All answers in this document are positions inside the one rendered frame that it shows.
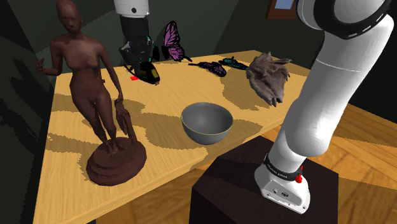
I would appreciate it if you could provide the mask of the purple upright butterfly figure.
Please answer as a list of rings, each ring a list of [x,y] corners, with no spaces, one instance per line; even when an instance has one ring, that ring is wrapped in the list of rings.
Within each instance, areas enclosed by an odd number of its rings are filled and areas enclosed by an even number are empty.
[[[164,32],[164,42],[161,46],[162,54],[165,59],[171,58],[176,62],[181,62],[183,59],[192,61],[191,58],[185,55],[183,47],[180,45],[180,36],[178,26],[175,21],[170,21]]]

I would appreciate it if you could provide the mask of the black and yellow rounded object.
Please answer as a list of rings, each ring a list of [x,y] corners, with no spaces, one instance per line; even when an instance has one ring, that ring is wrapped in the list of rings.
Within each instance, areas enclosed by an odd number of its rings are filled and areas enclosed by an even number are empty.
[[[158,85],[160,83],[160,76],[151,62],[140,63],[139,69],[134,69],[134,76],[152,85]]]

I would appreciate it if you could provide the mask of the brown woman statue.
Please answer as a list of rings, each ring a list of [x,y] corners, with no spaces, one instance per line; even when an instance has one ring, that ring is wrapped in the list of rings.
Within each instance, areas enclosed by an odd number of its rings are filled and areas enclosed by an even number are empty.
[[[116,89],[121,89],[105,47],[82,33],[82,17],[72,0],[57,0],[56,9],[67,32],[50,43],[52,66],[45,68],[44,60],[40,59],[36,62],[36,71],[58,76],[63,64],[71,69],[69,88],[73,103],[102,142],[87,161],[88,177],[100,186],[119,185],[144,167],[146,150],[136,138],[130,114],[123,105],[123,95],[112,101],[104,85],[102,65]]]

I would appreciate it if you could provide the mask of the light wooden table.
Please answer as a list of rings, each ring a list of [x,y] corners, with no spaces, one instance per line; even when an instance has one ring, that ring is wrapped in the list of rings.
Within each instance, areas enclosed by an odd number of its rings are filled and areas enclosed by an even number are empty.
[[[158,62],[160,83],[132,80],[117,67],[137,139],[146,148],[141,172],[116,186],[99,186],[87,176],[87,160],[99,139],[76,110],[61,74],[55,85],[33,224],[86,224],[145,193],[215,159],[280,125],[299,96],[309,70],[288,64],[283,101],[270,106],[251,88],[242,70],[228,67],[223,78],[191,62]],[[196,102],[223,106],[233,116],[230,132],[219,143],[203,146],[184,132],[181,113]]]

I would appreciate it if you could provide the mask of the purple flat butterfly figure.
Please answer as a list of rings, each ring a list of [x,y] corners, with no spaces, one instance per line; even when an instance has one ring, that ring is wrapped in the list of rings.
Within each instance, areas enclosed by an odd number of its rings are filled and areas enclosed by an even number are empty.
[[[213,74],[215,74],[216,76],[219,76],[219,77],[226,76],[225,69],[218,62],[199,62],[197,64],[189,63],[189,66],[197,66],[197,67],[200,67],[202,69],[206,69],[209,72],[211,72],[211,73],[213,73]]]

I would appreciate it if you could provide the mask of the teal butterfly figure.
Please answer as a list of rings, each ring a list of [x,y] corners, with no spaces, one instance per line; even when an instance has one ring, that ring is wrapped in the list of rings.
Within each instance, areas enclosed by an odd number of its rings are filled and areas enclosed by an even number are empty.
[[[239,70],[245,71],[247,68],[247,65],[238,62],[237,60],[234,59],[234,57],[224,58],[222,60],[219,60],[218,62],[223,66],[228,66],[228,67],[232,67],[232,68],[239,69]]]

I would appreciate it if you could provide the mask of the grey bowl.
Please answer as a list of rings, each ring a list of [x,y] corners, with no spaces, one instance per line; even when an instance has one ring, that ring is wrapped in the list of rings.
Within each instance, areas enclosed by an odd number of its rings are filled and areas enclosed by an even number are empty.
[[[233,125],[233,116],[226,108],[210,102],[197,102],[181,113],[187,136],[198,144],[210,145],[224,139]]]

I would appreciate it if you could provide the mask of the grey-brown bird figure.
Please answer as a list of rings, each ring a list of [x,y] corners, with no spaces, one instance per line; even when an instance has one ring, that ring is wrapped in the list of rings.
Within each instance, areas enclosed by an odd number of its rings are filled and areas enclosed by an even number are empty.
[[[291,59],[274,60],[268,52],[255,57],[246,68],[251,88],[271,106],[276,107],[283,101],[284,85],[290,77],[284,65],[289,62]]]

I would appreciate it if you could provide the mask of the dark robot stand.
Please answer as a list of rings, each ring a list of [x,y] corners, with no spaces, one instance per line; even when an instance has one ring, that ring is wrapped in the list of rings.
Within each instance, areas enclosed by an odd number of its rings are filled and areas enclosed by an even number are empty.
[[[258,136],[219,156],[192,188],[189,224],[338,224],[338,174],[309,159],[310,204],[298,214],[264,198],[254,180],[273,142]]]

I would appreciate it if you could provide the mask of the brown framed wall picture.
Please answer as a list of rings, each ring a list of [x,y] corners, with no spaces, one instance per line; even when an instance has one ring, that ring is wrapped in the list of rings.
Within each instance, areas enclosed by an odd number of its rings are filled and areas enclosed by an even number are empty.
[[[269,0],[266,19],[294,20],[296,18],[296,0]]]

